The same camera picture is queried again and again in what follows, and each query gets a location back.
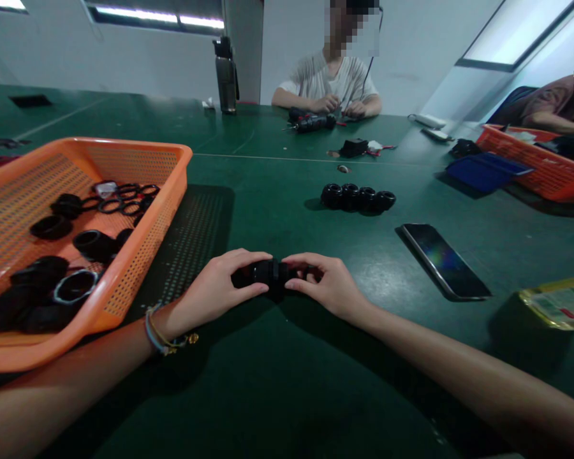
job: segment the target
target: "brown shirt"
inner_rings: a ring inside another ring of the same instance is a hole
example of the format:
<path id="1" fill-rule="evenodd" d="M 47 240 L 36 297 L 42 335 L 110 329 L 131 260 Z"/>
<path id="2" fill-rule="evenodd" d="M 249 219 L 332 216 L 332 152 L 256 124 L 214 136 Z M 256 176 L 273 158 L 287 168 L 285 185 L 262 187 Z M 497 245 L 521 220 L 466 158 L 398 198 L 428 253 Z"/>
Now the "brown shirt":
<path id="1" fill-rule="evenodd" d="M 538 89 L 527 97 L 502 109 L 494 120 L 497 124 L 511 124 L 533 128 L 527 117 L 538 112 L 549 112 L 574 122 L 574 76 L 566 76 Z"/>

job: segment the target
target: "gray t-shirt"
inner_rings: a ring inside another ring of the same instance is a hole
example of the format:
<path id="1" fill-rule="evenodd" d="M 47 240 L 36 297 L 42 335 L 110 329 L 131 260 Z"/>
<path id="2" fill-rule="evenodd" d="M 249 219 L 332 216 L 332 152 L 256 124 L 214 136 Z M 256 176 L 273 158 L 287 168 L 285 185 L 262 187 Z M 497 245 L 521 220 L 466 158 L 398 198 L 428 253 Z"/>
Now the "gray t-shirt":
<path id="1" fill-rule="evenodd" d="M 301 59 L 289 79 L 279 87 L 307 99 L 320 99 L 327 94 L 335 94 L 341 101 L 341 109 L 345 110 L 354 101 L 365 101 L 369 96 L 378 94 L 371 75 L 368 75 L 364 87 L 367 71 L 360 59 L 343 57 L 338 74 L 330 78 L 323 52 L 319 51 Z"/>

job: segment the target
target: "blue plastic box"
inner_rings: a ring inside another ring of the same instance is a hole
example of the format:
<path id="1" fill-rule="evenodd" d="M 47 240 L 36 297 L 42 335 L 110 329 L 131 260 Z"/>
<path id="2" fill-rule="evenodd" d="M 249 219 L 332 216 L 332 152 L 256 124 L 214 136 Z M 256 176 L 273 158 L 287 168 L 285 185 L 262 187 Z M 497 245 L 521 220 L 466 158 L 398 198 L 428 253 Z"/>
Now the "blue plastic box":
<path id="1" fill-rule="evenodd" d="M 483 193 L 491 193 L 509 183 L 513 177 L 533 169 L 493 153 L 460 158 L 446 168 L 447 174 Z"/>

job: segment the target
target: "window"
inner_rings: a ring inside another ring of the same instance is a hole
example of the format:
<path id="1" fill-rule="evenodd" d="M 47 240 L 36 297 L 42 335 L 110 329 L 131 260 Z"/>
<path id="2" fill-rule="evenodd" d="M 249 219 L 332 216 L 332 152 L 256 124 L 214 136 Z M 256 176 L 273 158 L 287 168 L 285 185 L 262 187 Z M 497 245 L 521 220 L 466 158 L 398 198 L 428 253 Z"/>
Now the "window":
<path id="1" fill-rule="evenodd" d="M 0 11 L 27 14 L 26 7 L 20 0 L 0 0 Z"/>
<path id="2" fill-rule="evenodd" d="M 85 3 L 96 22 L 216 36 L 222 35 L 224 29 L 221 0 L 105 0 Z"/>
<path id="3" fill-rule="evenodd" d="M 574 10 L 574 0 L 504 0 L 458 66 L 512 72 Z"/>

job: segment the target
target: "green table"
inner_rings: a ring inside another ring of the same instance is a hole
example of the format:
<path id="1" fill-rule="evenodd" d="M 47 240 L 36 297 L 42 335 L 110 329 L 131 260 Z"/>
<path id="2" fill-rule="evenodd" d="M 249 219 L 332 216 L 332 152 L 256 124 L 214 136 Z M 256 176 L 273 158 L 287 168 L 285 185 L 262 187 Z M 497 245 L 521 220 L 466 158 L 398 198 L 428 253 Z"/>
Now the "green table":
<path id="1" fill-rule="evenodd" d="M 0 98 L 10 94 L 0 91 Z M 27 131 L 32 141 L 14 153 L 65 136 L 183 143 L 194 151 L 189 189 L 127 321 L 178 295 L 226 250 L 277 258 L 319 252 L 342 258 L 383 308 L 574 397 L 574 333 L 541 328 L 513 296 L 574 276 L 574 218 L 541 213 L 504 191 L 479 197 L 447 184 L 440 173 L 449 147 L 404 117 L 296 135 L 281 131 L 286 112 L 267 106 L 241 105 L 237 116 L 222 116 L 196 101 L 51 94 L 64 99 L 17 109 L 17 126 L 11 102 L 0 100 L 0 136 Z M 475 139 L 480 130 L 454 125 L 448 132 Z M 353 137 L 399 148 L 351 161 L 326 155 Z M 353 172 L 337 171 L 342 163 Z M 318 198 L 331 182 L 388 189 L 397 203 L 376 217 L 327 210 Z M 445 299 L 395 232 L 406 222 L 437 227 L 494 297 Z M 118 385 L 46 456 L 443 458 L 505 449 L 433 382 L 306 298 L 278 305 L 257 298 L 198 333 L 197 345 Z"/>

